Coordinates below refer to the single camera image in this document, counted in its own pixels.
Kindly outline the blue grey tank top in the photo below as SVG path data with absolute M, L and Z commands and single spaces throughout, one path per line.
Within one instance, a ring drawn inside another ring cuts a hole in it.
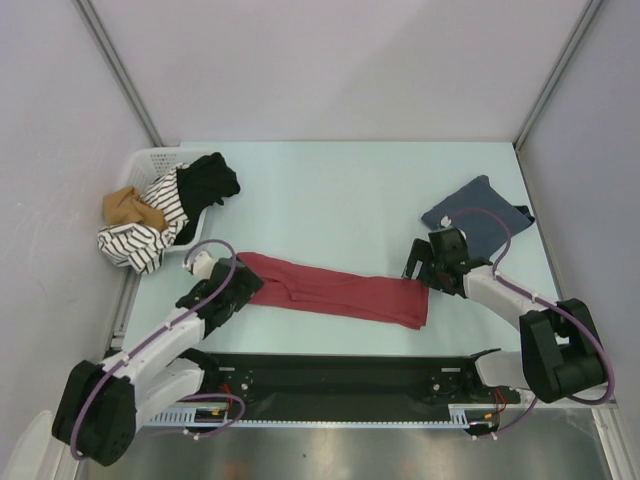
M 515 236 L 535 222 L 526 205 L 509 203 L 486 175 L 477 176 L 447 196 L 424 213 L 421 221 L 436 230 L 445 218 L 464 232 L 470 256 L 487 260 L 506 244 L 506 230 Z

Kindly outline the red tank top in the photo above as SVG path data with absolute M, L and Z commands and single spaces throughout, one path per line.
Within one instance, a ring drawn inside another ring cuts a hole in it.
M 365 277 L 298 265 L 255 252 L 241 260 L 263 282 L 253 305 L 401 325 L 419 330 L 427 323 L 429 289 L 417 280 Z

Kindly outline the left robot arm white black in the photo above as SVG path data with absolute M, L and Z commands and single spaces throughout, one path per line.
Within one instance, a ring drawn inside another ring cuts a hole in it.
M 201 252 L 188 270 L 197 283 L 151 333 L 128 351 L 71 370 L 51 433 L 76 459 L 115 463 L 147 421 L 183 399 L 232 402 L 218 361 L 196 346 L 264 283 L 237 257 Z

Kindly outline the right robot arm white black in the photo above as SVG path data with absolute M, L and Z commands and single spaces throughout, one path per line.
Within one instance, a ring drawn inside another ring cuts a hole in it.
M 581 392 L 603 385 L 598 403 L 615 389 L 615 375 L 588 306 L 581 300 L 552 301 L 503 275 L 496 264 L 473 258 L 462 232 L 447 227 L 414 239 L 403 276 L 489 309 L 520 336 L 515 352 L 487 351 L 461 376 L 463 393 L 484 401 L 497 387 L 532 392 L 550 404 L 590 401 Z

